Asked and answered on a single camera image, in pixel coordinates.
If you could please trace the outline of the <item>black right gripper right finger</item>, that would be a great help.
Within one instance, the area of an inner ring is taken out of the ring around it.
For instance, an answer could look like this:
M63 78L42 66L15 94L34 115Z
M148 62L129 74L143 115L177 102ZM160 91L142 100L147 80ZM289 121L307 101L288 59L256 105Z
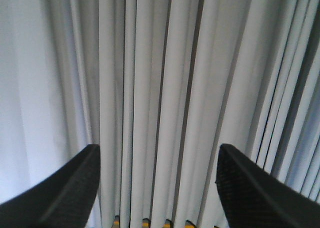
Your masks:
M216 186L230 227L319 227L320 206L230 144L219 148Z

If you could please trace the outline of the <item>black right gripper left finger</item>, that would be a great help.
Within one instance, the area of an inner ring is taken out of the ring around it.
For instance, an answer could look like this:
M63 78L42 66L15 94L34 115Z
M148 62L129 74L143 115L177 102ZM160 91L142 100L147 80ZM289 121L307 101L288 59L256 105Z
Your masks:
M90 144L57 172L1 204L1 227L85 227L100 183L100 147Z

